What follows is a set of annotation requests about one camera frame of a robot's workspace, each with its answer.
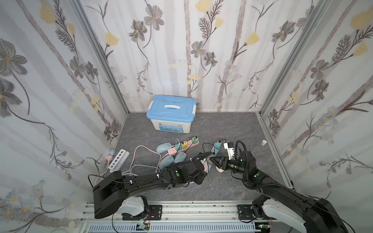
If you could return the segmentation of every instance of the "marble floor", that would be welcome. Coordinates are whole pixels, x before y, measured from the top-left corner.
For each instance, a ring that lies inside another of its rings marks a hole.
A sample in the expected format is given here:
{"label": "marble floor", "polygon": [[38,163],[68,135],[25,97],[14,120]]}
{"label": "marble floor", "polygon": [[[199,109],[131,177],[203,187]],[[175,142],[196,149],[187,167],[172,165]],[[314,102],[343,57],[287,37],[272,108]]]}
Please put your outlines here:
{"label": "marble floor", "polygon": [[[241,140],[248,150],[265,139],[263,131],[255,113],[196,113],[190,133],[173,133],[157,131],[146,117],[146,113],[130,113],[119,138],[116,151],[125,149],[130,156],[124,162],[121,170],[126,171],[132,161],[135,148],[144,145],[155,151],[159,144],[170,142],[175,144],[178,138],[181,142],[198,136],[199,145],[190,148],[186,153],[188,157],[194,157],[203,152],[202,143],[214,144],[219,139],[227,139],[228,142]],[[205,144],[205,150],[210,151],[211,145]],[[268,145],[261,155],[256,157],[257,167],[283,184],[279,168]],[[219,154],[226,153],[224,148]],[[136,152],[134,164],[156,166],[159,160],[157,154],[151,153],[145,148],[139,148]],[[155,169],[134,167],[133,172],[138,175],[149,175]],[[254,200],[259,193],[245,188],[240,180],[233,179],[231,173],[225,171],[219,173],[214,165],[201,185],[190,184],[186,188],[169,190],[152,190],[143,194],[148,201],[219,201],[219,200]]]}

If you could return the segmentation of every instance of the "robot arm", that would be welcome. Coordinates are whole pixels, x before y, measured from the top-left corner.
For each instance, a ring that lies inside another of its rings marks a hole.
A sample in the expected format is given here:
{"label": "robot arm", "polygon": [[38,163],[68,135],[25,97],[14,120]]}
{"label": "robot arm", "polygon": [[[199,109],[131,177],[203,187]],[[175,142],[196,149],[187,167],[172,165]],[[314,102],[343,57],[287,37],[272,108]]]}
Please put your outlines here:
{"label": "robot arm", "polygon": [[200,185],[207,175],[200,160],[211,154],[199,154],[191,161],[165,167],[160,173],[150,176],[122,176],[121,171],[111,173],[93,187],[95,218],[114,214],[128,197],[139,196],[150,189],[177,188],[190,182]]}
{"label": "robot arm", "polygon": [[243,174],[242,182],[246,188],[262,190],[263,194],[253,201],[251,211],[255,218],[273,217],[300,232],[348,233],[330,202],[303,196],[279,184],[256,167],[256,159],[240,143],[244,151],[239,153],[235,147],[237,160],[230,159],[232,156],[210,157],[210,160],[220,169]]}

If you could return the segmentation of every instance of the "wall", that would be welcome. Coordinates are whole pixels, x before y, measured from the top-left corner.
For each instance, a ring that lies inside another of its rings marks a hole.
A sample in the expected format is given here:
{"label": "wall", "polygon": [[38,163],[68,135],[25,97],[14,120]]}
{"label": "wall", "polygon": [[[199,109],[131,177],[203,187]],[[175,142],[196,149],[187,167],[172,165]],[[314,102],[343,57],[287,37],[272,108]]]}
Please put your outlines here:
{"label": "wall", "polygon": [[81,3],[130,111],[160,94],[193,97],[202,111],[254,111],[317,1]]}
{"label": "wall", "polygon": [[373,226],[372,36],[371,1],[332,1],[264,112],[297,190],[356,232]]}
{"label": "wall", "polygon": [[0,21],[1,231],[73,232],[125,115],[68,1],[1,1]]}

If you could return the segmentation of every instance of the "pink power strip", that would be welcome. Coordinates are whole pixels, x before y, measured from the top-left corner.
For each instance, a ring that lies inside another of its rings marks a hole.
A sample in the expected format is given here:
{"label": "pink power strip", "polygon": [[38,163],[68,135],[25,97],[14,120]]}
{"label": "pink power strip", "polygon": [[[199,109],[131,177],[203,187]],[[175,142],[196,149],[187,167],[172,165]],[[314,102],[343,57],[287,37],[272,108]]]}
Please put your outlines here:
{"label": "pink power strip", "polygon": [[192,140],[189,140],[187,147],[185,147],[184,149],[178,150],[178,151],[176,150],[175,147],[172,147],[171,149],[168,150],[168,154],[174,156],[176,154],[176,152],[179,153],[179,152],[182,152],[182,151],[186,151],[188,148],[194,147],[194,146],[198,145],[199,143],[200,143],[200,141],[193,144]]}

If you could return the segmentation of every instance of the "white plastic box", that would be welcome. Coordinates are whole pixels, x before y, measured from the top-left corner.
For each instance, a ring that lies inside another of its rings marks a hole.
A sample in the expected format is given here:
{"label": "white plastic box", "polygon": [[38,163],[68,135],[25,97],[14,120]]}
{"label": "white plastic box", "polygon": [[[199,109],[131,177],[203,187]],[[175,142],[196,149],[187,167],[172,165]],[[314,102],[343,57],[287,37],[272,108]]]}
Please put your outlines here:
{"label": "white plastic box", "polygon": [[193,98],[157,95],[150,103],[146,117],[156,130],[189,133],[196,104]]}

